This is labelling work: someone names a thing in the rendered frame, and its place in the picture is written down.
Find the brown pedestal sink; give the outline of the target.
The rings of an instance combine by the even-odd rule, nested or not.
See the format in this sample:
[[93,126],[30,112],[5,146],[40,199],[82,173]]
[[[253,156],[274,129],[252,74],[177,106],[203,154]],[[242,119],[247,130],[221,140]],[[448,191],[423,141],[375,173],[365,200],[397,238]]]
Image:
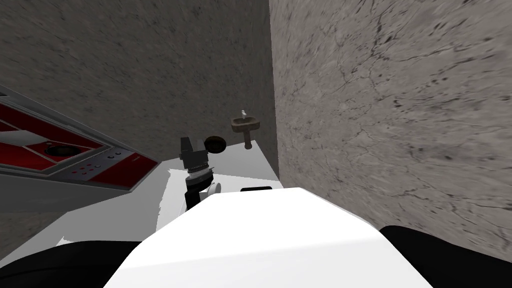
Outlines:
[[244,110],[241,110],[241,116],[239,118],[232,118],[230,125],[233,132],[243,134],[244,148],[250,150],[253,147],[251,131],[259,129],[261,122],[255,117],[247,116]]

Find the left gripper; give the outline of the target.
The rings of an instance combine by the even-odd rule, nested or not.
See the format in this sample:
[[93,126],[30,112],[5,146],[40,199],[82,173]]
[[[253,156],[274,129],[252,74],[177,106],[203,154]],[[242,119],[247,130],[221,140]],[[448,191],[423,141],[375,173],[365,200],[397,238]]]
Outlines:
[[182,161],[183,167],[186,170],[193,170],[208,164],[209,152],[207,150],[194,151],[189,137],[180,138],[180,152],[179,159]]

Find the red and grey appliance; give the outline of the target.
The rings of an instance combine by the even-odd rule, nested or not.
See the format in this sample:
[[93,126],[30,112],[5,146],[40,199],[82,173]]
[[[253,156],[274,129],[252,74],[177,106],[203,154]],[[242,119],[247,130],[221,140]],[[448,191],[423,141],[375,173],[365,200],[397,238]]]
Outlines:
[[145,154],[0,85],[0,176],[132,191],[158,165]]

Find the dark round knob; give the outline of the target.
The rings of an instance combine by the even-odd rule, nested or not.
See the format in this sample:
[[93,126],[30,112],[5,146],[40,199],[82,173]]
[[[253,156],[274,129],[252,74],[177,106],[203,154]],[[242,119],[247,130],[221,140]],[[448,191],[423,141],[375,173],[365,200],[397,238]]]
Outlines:
[[227,142],[219,136],[209,136],[203,144],[205,149],[211,154],[219,154],[227,147]]

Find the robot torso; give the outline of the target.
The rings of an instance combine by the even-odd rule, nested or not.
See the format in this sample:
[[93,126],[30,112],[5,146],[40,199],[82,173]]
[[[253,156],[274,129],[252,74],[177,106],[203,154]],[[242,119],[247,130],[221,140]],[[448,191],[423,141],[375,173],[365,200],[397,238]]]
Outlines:
[[217,193],[150,235],[104,288],[432,288],[371,224],[299,187]]

